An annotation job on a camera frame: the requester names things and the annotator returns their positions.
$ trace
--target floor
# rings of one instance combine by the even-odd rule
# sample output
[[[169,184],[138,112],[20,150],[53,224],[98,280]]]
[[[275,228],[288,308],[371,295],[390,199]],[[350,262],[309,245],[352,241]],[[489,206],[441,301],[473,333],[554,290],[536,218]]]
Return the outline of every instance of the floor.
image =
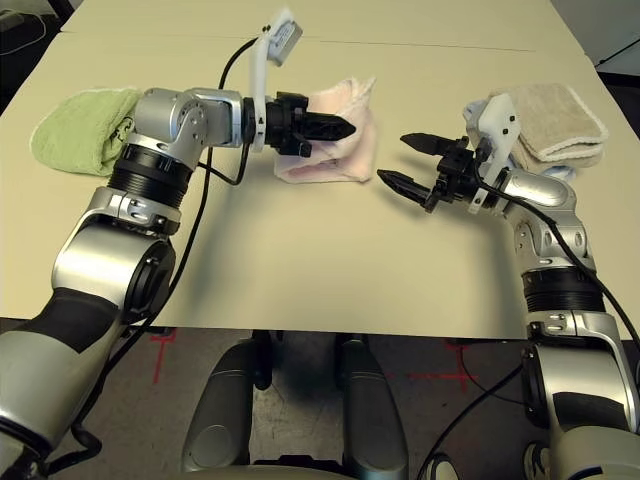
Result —
[[[13,324],[0,320],[0,331]],[[177,474],[182,443],[209,372],[227,348],[249,334],[177,329],[169,336],[143,337],[114,370],[86,422],[102,440],[102,453],[55,478],[142,480]],[[342,397],[333,384],[333,338],[329,333],[287,332],[276,344],[273,385],[254,394],[252,460],[282,454],[340,460]],[[443,339],[371,336],[370,344],[400,411],[414,478],[442,430],[481,392],[461,370],[460,347]],[[476,343],[462,354],[473,378],[490,387],[519,363],[523,344]],[[638,354],[625,346],[635,365]],[[519,379],[500,394],[519,400]],[[522,478],[524,447],[545,438],[546,432],[528,422],[520,405],[490,398],[453,431],[442,450],[463,480],[514,480]],[[57,453],[73,448],[69,436]]]

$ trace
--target black cable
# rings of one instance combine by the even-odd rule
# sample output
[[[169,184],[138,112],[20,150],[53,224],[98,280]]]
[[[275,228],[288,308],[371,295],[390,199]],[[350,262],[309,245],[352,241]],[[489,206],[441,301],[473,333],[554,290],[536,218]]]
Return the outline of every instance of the black cable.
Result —
[[[507,376],[505,376],[502,380],[500,380],[498,383],[496,383],[493,387],[491,387],[486,392],[483,392],[478,398],[476,398],[473,402],[467,405],[465,409],[462,410],[462,412],[460,412],[458,416],[453,419],[453,421],[447,426],[447,428],[445,428],[444,431],[440,434],[436,442],[433,444],[433,447],[431,447],[429,454],[425,457],[424,461],[422,462],[422,465],[420,466],[420,470],[418,470],[418,475],[416,476],[416,480],[422,480],[422,477],[424,476],[424,473],[427,469],[427,466],[429,465],[429,462],[431,461],[433,456],[436,454],[440,446],[443,444],[447,436],[451,433],[451,431],[454,428],[456,428],[456,426],[462,420],[464,420],[464,418],[474,408],[476,408],[478,405],[484,402],[487,398],[489,398],[491,395],[494,395],[495,392],[497,392],[502,387],[504,387],[507,383],[513,380],[520,373],[521,370],[522,370],[522,365],[518,365],[514,370],[509,372],[509,374],[507,374]]]
[[[464,370],[464,373],[467,374],[467,378],[469,380],[471,380],[471,383],[473,383],[476,387],[478,387],[480,390],[482,390],[483,392],[486,392],[487,389],[484,388],[475,378],[473,378],[473,376],[469,373],[469,370],[467,369],[467,365],[464,363],[464,350],[460,350],[460,364],[462,365],[462,369]],[[497,398],[498,400],[502,400],[504,402],[509,402],[509,403],[515,403],[516,405],[524,405],[524,402],[521,402],[520,400],[514,400],[513,398],[508,398],[508,397],[503,397],[502,395],[498,395],[497,393],[493,394],[493,398]]]
[[[571,260],[571,263],[573,263],[585,277],[591,280],[591,282],[593,282],[600,289],[600,291],[604,294],[607,300],[609,300],[609,302],[611,303],[615,311],[620,316],[620,320],[622,320],[622,323],[624,324],[626,329],[629,331],[629,334],[631,335],[631,338],[636,348],[638,349],[638,351],[640,351],[640,337],[638,337],[638,332],[636,332],[636,329],[631,323],[631,319],[627,316],[626,312],[622,308],[622,305],[618,303],[618,300],[616,300],[616,297],[613,295],[613,293],[611,293],[611,291],[607,288],[607,286],[604,283],[602,283],[602,281],[597,277],[597,275],[590,268],[588,268],[584,263],[582,263],[582,261],[577,257],[575,253],[573,253],[573,251],[571,250],[571,247],[569,247],[565,239],[562,237],[562,233],[560,233],[560,230],[558,229],[558,225],[556,221],[553,218],[545,215],[543,212],[541,212],[536,207],[531,205],[525,199],[509,195],[508,193],[504,193],[498,190],[497,188],[494,188],[488,185],[487,183],[485,183],[484,180],[482,180],[482,178],[480,177],[480,171],[479,171],[480,161],[478,159],[478,156],[479,156],[479,152],[478,150],[476,150],[476,161],[475,161],[475,168],[473,169],[473,173],[474,173],[476,182],[478,183],[480,188],[482,188],[483,190],[486,190],[487,192],[497,197],[503,198],[505,200],[508,200],[509,202],[512,202],[516,205],[521,206],[525,210],[528,210],[531,213],[533,213],[536,217],[538,217],[540,220],[542,220],[544,223],[547,224],[547,226],[549,227],[549,230],[551,230],[551,233],[553,233],[553,236],[558,242],[558,245],[560,245],[560,248],[562,248],[562,251],[565,253],[565,255],[569,257],[569,260]]]
[[[258,37],[252,38],[251,40],[246,42],[244,45],[242,45],[233,55],[231,55],[231,58],[229,58],[229,60],[227,61],[227,64],[224,66],[224,70],[222,71],[222,75],[220,76],[220,83],[218,84],[218,89],[219,90],[223,90],[224,89],[224,84],[227,81],[227,75],[229,74],[229,70],[231,70],[231,67],[233,66],[235,61],[238,58],[240,58],[240,55],[242,55],[245,51],[247,51],[249,48],[251,48],[253,46],[253,44],[256,43],[256,40],[258,40]],[[242,145],[242,153],[240,155],[240,166],[238,167],[238,173],[236,174],[235,180],[227,177],[224,173],[222,173],[221,171],[213,168],[211,165],[205,165],[202,162],[198,162],[198,166],[200,168],[204,168],[205,170],[207,170],[210,173],[213,173],[216,177],[220,178],[221,180],[223,180],[224,182],[228,183],[229,185],[236,186],[236,185],[240,185],[240,182],[242,182],[242,179],[244,178],[244,171],[245,171],[245,169],[247,167],[247,158],[248,157],[249,157],[249,144],[248,143],[243,143],[243,145]]]
[[[225,65],[224,70],[222,72],[222,75],[220,77],[219,89],[223,89],[224,88],[224,84],[226,82],[227,75],[228,75],[229,70],[231,69],[231,66],[233,65],[233,63],[237,60],[237,58],[244,51],[246,51],[248,48],[250,48],[255,43],[256,40],[257,39],[254,38],[254,39],[248,41],[247,43],[242,45],[231,56],[231,58],[229,59],[229,61]],[[102,393],[102,390],[104,388],[104,384],[106,382],[106,379],[107,379],[107,376],[109,375],[109,373],[111,373],[111,371],[115,368],[115,366],[118,364],[118,362],[120,362],[120,360],[122,360],[122,358],[127,354],[127,352],[129,350],[131,350],[131,348],[142,337],[142,335],[144,335],[144,333],[147,331],[147,329],[151,326],[151,324],[158,317],[160,311],[162,311],[164,306],[167,304],[167,302],[171,298],[171,295],[175,291],[176,287],[178,286],[178,282],[180,281],[180,278],[182,277],[182,273],[184,272],[184,269],[185,269],[185,267],[187,265],[187,260],[189,259],[189,254],[191,253],[191,249],[193,247],[193,243],[195,241],[196,234],[198,233],[198,227],[200,226],[200,222],[201,222],[202,216],[204,214],[204,209],[205,209],[206,204],[207,204],[207,198],[208,198],[208,195],[209,195],[209,183],[211,181],[211,174],[213,173],[215,175],[220,176],[220,178],[222,178],[225,181],[228,181],[228,183],[231,183],[232,185],[239,184],[242,181],[242,178],[244,177],[244,171],[245,171],[245,167],[246,167],[246,161],[247,161],[247,157],[248,157],[248,152],[249,152],[249,145],[248,144],[243,144],[240,168],[238,170],[238,176],[236,177],[235,181],[225,177],[223,174],[221,174],[220,172],[217,172],[215,169],[213,169],[213,167],[212,167],[212,163],[213,163],[213,148],[209,148],[207,150],[207,163],[206,164],[198,162],[198,166],[201,166],[201,167],[203,167],[205,169],[204,184],[203,184],[203,187],[202,187],[202,197],[200,199],[200,206],[198,207],[198,213],[196,214],[196,218],[195,218],[195,220],[193,222],[193,226],[191,227],[191,232],[189,233],[189,238],[187,240],[187,244],[185,246],[184,253],[182,254],[182,258],[180,259],[180,263],[178,264],[178,268],[176,270],[176,273],[174,274],[173,278],[171,279],[171,284],[169,285],[169,292],[167,294],[167,298],[165,299],[165,301],[162,304],[162,306],[160,307],[160,309],[158,309],[158,312],[156,314],[150,315],[140,326],[138,326],[136,331],[133,332],[133,334],[124,342],[124,344],[109,358],[109,360],[107,360],[104,368],[100,372],[100,376],[98,377],[98,380],[97,380],[96,384],[94,385],[93,389],[91,390],[91,393],[89,393],[89,396],[87,397],[87,400],[85,401],[85,403],[83,404],[82,408],[80,409],[80,412],[76,416],[74,422],[71,424],[71,433],[72,433],[73,437],[76,439],[76,441],[81,446],[85,447],[85,450],[79,450],[79,451],[67,453],[67,454],[62,455],[61,457],[53,460],[52,462],[50,462],[47,465],[47,474],[48,475],[52,475],[52,474],[57,473],[57,472],[59,472],[61,470],[64,470],[65,468],[71,467],[73,465],[77,465],[78,463],[83,462],[85,460],[89,460],[89,459],[95,457],[96,455],[98,455],[100,453],[100,451],[102,450],[102,442],[100,442],[100,440],[97,437],[95,437],[93,434],[91,434],[89,431],[87,431],[85,429],[84,425],[82,424],[82,422],[85,420],[85,418],[87,417],[87,415],[89,414],[91,409],[94,407],[94,405],[98,401],[98,398],[100,397],[100,394]]]
[[[249,144],[243,143],[242,153],[240,154],[240,166],[238,167],[238,174],[236,175],[235,180],[232,180],[231,178],[227,177],[224,173],[202,162],[198,162],[198,166],[201,168],[204,168],[210,173],[213,173],[216,177],[224,180],[229,185],[236,186],[236,185],[240,185],[240,182],[242,182],[242,179],[244,178],[244,171],[247,168],[247,158],[249,158]]]
[[[604,58],[602,60],[600,60],[598,63],[595,64],[596,67],[599,67],[600,65],[602,65],[603,63],[607,63],[609,60],[611,60],[613,57],[617,57],[618,55],[620,55],[622,52],[624,52],[625,50],[630,49],[631,47],[633,47],[636,43],[640,42],[640,38],[631,42],[629,45],[627,45],[626,47],[622,47],[620,50],[618,50],[615,53],[612,53],[611,55],[609,55],[607,58]]]
[[[236,51],[236,53],[231,55],[229,60],[227,60],[227,64],[224,66],[224,70],[222,70],[222,75],[220,75],[220,82],[218,83],[218,90],[224,90],[224,84],[227,83],[227,75],[229,75],[229,70],[231,70],[231,67],[236,62],[236,60],[238,58],[240,58],[240,55],[242,55],[244,52],[249,50],[253,46],[253,44],[256,43],[256,40],[258,40],[258,37],[252,38],[251,40],[249,40],[247,43],[242,45]]]
[[[102,442],[87,431],[82,424],[74,423],[71,425],[71,434],[80,445],[85,447],[85,450],[70,452],[56,458],[47,466],[47,476],[89,460],[102,451]]]

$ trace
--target white tabletop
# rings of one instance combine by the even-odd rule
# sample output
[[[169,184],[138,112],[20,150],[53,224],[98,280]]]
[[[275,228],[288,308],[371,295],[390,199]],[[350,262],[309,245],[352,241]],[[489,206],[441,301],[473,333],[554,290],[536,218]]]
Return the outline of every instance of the white tabletop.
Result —
[[[248,38],[285,4],[308,39],[582,52],[549,0],[84,0],[63,31]]]
[[[59,248],[94,188],[105,183],[36,162],[28,142],[38,122],[86,88],[214,86],[238,44],[139,36],[133,48],[125,37],[55,39],[0,118],[0,316],[30,318],[41,310]],[[303,38],[283,68],[269,70],[268,91],[310,93],[352,75],[378,79],[371,102],[379,128],[376,167],[425,185],[434,181],[436,160],[401,143],[402,134],[460,136],[464,104],[496,87],[572,85],[611,131],[604,161],[574,182],[578,215],[601,278],[640,328],[640,143],[586,57]],[[246,94],[247,80],[242,58],[228,87]],[[215,161],[229,172],[238,156],[218,149]],[[428,216],[377,178],[365,185],[289,185],[273,176],[273,157],[271,150],[252,155],[239,187],[214,182],[189,265],[158,324],[524,337],[525,306],[506,222],[470,216],[462,205],[443,204]],[[183,202],[178,255],[202,177],[194,174]]]

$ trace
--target black padding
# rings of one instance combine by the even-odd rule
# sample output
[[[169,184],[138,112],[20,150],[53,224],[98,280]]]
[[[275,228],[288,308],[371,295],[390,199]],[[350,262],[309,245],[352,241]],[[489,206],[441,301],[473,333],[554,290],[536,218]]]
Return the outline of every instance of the black padding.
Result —
[[[560,392],[553,394],[553,404],[558,423],[565,432],[582,426],[629,429],[624,405],[610,398]]]
[[[118,316],[118,307],[96,295],[56,288],[40,315],[16,330],[46,335],[82,353],[99,340]]]

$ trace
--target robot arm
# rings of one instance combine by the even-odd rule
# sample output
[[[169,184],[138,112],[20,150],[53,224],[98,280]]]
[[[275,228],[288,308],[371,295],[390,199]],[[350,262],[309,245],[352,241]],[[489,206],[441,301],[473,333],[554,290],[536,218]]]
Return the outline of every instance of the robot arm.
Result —
[[[266,143],[308,156],[309,140],[355,131],[306,112],[308,99],[266,104]],[[228,90],[147,91],[106,187],[96,189],[56,259],[42,313],[0,336],[0,478],[30,478],[72,425],[127,325],[169,296],[180,203],[207,147],[239,147],[256,134],[253,101]]]
[[[398,172],[378,170],[378,175],[427,212],[441,200],[464,201],[470,213],[488,209],[511,224],[529,311],[530,344],[523,352],[525,408],[535,425],[550,430],[552,478],[586,478],[589,472],[631,478],[623,475],[637,475],[640,469],[640,401],[600,288],[576,267],[545,221],[521,202],[479,184],[484,177],[483,184],[494,193],[535,206],[595,272],[586,230],[575,215],[573,189],[555,178],[503,168],[519,126],[510,100],[500,97],[470,122],[468,131],[478,147],[475,158],[466,149],[467,137],[402,137],[422,153],[442,156],[432,189]]]

